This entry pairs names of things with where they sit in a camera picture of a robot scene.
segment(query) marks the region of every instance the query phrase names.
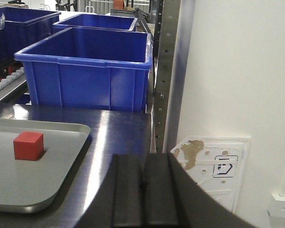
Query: brown stain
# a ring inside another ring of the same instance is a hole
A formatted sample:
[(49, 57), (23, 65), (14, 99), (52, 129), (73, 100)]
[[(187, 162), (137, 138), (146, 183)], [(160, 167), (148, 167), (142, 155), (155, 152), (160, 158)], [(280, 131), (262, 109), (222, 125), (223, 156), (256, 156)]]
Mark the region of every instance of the brown stain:
[(180, 153), (180, 149), (179, 148), (176, 148), (173, 155), (174, 157), (177, 159), (177, 157), (179, 156), (179, 153)]
[(189, 144), (184, 144), (180, 148), (184, 151), (185, 159), (188, 160), (185, 170), (189, 170), (195, 166), (195, 160), (198, 152), (204, 149), (204, 142), (201, 140), (189, 140)]

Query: white wall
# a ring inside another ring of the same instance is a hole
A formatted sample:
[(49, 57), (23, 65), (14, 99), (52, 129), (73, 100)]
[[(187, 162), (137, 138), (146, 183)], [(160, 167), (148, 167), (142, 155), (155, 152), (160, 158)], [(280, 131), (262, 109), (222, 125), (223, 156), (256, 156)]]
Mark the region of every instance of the white wall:
[(28, 7), (30, 9), (39, 9), (40, 4), (44, 4), (44, 0), (22, 0), (26, 4), (28, 4)]
[(44, 0), (44, 4), (48, 5), (50, 10), (56, 10), (56, 1), (55, 0)]
[(237, 214), (260, 228), (285, 173), (285, 0), (197, 0), (178, 142), (251, 136)]

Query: perforated metal upright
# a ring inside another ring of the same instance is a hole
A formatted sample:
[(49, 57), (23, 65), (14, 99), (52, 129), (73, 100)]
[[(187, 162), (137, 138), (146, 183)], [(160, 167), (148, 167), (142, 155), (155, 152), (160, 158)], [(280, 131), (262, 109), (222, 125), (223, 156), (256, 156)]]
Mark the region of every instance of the perforated metal upright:
[(157, 62), (154, 93), (157, 152), (167, 152), (176, 143), (194, 8), (195, 0), (158, 0), (153, 46)]

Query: tray rim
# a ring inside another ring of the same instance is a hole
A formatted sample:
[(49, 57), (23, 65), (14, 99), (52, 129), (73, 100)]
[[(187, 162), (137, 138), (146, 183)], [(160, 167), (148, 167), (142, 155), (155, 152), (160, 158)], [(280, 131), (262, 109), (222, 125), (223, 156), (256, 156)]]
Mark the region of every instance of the tray rim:
[[(87, 141), (91, 128), (84, 124), (79, 123), (64, 123), (64, 122), (49, 122), (49, 121), (35, 121), (35, 120), (15, 120), (15, 119), (4, 119), (0, 118), (0, 126), (1, 127), (10, 127), (10, 123), (13, 123), (13, 128), (26, 128), (26, 129), (34, 129), (34, 130), (50, 130), (50, 131), (65, 131), (65, 132), (76, 132), (76, 133), (82, 133), (85, 136), (85, 141), (82, 143), (81, 148), (78, 151), (78, 154), (80, 153), (82, 147), (84, 146), (85, 142)], [(35, 204), (29, 204), (29, 205), (8, 205), (8, 204), (0, 204), (0, 212), (12, 212), (12, 213), (23, 213), (23, 214), (29, 214), (29, 213), (36, 213), (39, 212), (45, 208), (47, 208), (54, 200), (55, 196), (57, 195), (61, 185), (65, 181), (65, 178), (69, 172), (69, 170), (66, 172), (59, 188), (57, 191), (48, 199), (45, 199), (44, 201), (35, 203)]]

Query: wall outlet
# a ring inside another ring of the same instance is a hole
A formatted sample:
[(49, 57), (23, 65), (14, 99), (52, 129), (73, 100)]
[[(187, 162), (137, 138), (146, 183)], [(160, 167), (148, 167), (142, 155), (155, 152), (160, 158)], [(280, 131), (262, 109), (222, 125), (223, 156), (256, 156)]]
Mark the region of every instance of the wall outlet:
[(249, 145), (249, 137), (188, 136), (171, 153), (205, 192), (235, 212)]
[(272, 217), (285, 218), (285, 196), (272, 194), (268, 206), (268, 212)]

